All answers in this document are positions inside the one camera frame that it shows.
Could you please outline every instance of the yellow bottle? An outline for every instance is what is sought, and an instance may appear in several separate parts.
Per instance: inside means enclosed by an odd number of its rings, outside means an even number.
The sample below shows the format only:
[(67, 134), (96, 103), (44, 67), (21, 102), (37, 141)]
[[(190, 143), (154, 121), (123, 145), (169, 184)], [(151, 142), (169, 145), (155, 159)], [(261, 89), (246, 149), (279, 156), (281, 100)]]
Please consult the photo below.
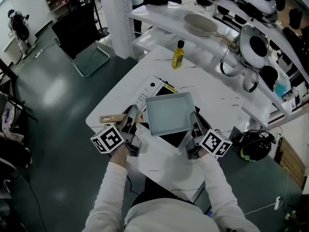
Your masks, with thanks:
[(183, 46), (184, 46), (184, 42), (183, 41), (178, 41), (178, 45), (177, 45), (178, 48), (174, 52), (173, 62), (172, 62), (172, 67), (174, 69), (178, 69), (182, 65), (183, 54), (184, 54)]

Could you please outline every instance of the black chair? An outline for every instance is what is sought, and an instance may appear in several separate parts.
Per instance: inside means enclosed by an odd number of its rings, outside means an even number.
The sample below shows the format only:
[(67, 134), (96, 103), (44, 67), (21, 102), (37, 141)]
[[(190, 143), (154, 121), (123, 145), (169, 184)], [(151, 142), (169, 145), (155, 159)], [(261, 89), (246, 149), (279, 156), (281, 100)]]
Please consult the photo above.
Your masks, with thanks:
[[(60, 48), (69, 57), (70, 61), (82, 77), (90, 76), (109, 60), (110, 56), (96, 43), (96, 41), (100, 39), (100, 34), (95, 24), (94, 5), (92, 3), (77, 8), (56, 22), (52, 28), (57, 36), (56, 41)], [(75, 65), (73, 59), (92, 44), (96, 45), (95, 50), (98, 50), (103, 55), (104, 61), (89, 74), (85, 74)]]

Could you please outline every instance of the wooden spatula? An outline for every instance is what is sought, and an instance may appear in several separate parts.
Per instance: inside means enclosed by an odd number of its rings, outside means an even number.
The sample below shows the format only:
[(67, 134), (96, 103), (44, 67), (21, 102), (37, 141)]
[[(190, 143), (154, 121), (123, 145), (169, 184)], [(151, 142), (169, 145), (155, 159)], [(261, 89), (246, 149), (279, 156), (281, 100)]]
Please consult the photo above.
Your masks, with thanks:
[[(135, 122), (136, 123), (143, 123), (143, 119), (141, 117), (142, 113), (138, 113)], [(112, 122), (121, 122), (125, 119), (126, 114), (115, 114), (115, 115), (104, 115), (100, 116), (99, 122), (100, 123), (112, 123)]]

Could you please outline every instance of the wooden pallet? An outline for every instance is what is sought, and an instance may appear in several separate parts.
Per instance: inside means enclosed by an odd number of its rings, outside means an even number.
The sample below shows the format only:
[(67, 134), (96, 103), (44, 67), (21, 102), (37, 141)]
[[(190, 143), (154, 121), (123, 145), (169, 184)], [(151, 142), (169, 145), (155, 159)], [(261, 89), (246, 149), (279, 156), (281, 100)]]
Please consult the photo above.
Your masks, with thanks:
[(304, 176), (306, 167), (284, 137), (282, 138), (282, 142), (277, 149), (274, 160), (282, 168), (287, 168), (289, 170), (289, 175), (294, 179), (299, 187), (303, 189), (306, 180)]

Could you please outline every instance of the yellow sticker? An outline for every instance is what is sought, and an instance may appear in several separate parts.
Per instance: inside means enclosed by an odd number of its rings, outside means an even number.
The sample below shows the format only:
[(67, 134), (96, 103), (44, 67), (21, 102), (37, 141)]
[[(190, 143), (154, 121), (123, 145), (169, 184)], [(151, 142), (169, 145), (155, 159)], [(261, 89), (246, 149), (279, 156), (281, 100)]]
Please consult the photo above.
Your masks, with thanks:
[(167, 89), (169, 89), (170, 91), (172, 91), (173, 93), (178, 93), (178, 91), (174, 88), (172, 88), (170, 85), (168, 84), (164, 84), (164, 87), (166, 87)]

